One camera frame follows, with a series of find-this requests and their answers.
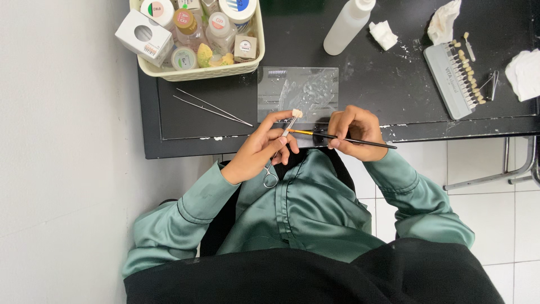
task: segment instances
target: white wall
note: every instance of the white wall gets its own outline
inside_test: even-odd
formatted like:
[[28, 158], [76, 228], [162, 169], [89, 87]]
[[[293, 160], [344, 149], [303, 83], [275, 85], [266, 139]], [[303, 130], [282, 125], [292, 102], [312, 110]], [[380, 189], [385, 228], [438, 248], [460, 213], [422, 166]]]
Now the white wall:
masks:
[[125, 302], [131, 226], [211, 157], [144, 159], [128, 1], [4, 1], [0, 302]]

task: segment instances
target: hand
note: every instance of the hand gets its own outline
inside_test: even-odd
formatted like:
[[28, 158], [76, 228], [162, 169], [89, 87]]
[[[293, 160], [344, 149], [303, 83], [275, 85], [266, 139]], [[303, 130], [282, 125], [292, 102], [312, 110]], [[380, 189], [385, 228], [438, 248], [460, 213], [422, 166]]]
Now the hand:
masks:
[[289, 149], [285, 146], [289, 143], [294, 154], [298, 154], [296, 139], [288, 134], [281, 136], [283, 129], [272, 129], [274, 122], [293, 117], [292, 111], [280, 111], [268, 114], [261, 122], [258, 129], [250, 135], [240, 150], [222, 170], [221, 174], [231, 184], [238, 184], [256, 177], [264, 169], [266, 163], [276, 152], [272, 159], [272, 165], [289, 161]]
[[351, 138], [355, 140], [385, 143], [382, 140], [379, 119], [370, 111], [348, 105], [345, 111], [333, 112], [328, 125], [328, 134], [335, 135], [337, 138], [328, 143], [328, 148], [336, 148], [363, 162], [379, 161], [388, 152], [388, 148], [360, 143], [353, 144], [343, 140], [347, 135], [347, 131], [350, 132]]

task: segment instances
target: shirt sleeve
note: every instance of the shirt sleeve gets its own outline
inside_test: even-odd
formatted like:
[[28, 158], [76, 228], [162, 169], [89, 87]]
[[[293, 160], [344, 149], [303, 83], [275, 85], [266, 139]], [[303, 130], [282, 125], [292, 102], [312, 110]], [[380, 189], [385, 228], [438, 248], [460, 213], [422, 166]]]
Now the shirt sleeve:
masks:
[[124, 278], [146, 268], [195, 257], [208, 224], [240, 186], [230, 184], [221, 168], [216, 162], [178, 201], [165, 203], [135, 220], [135, 249], [127, 255]]
[[363, 164], [386, 201], [398, 209], [395, 226], [399, 237], [473, 245], [475, 234], [452, 211], [448, 194], [418, 174], [396, 151], [388, 150], [380, 161]]

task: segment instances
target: scissor handle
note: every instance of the scissor handle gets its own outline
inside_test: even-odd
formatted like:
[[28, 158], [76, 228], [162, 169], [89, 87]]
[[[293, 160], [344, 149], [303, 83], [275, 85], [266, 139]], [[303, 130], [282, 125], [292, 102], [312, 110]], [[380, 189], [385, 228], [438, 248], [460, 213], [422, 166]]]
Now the scissor handle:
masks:
[[[262, 184], [263, 184], [266, 188], [268, 188], [268, 189], [274, 188], [275, 185], [278, 184], [279, 178], [278, 178], [277, 176], [275, 176], [274, 174], [270, 173], [270, 168], [265, 167], [265, 169], [266, 169], [266, 175], [262, 178]], [[269, 180], [270, 180], [270, 181], [273, 181], [273, 183], [271, 183], [271, 182], [268, 182], [268, 183], [267, 183], [267, 178], [266, 178], [266, 177], [267, 177], [268, 175], [272, 177], [272, 179], [269, 179]]]

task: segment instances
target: white jar lid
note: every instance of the white jar lid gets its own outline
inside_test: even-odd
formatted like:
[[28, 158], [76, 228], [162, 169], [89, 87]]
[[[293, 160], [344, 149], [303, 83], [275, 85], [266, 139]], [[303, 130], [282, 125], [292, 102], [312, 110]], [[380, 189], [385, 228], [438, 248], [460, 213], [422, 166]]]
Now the white jar lid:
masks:
[[222, 12], [215, 12], [208, 19], [208, 28], [217, 37], [225, 37], [231, 30], [229, 18]]
[[242, 24], [255, 14], [257, 0], [219, 0], [219, 7], [232, 22]]
[[175, 70], [192, 70], [199, 68], [197, 55], [188, 47], [180, 47], [171, 54], [171, 63]]
[[173, 23], [174, 7], [171, 0], [144, 0], [140, 12], [169, 30]]

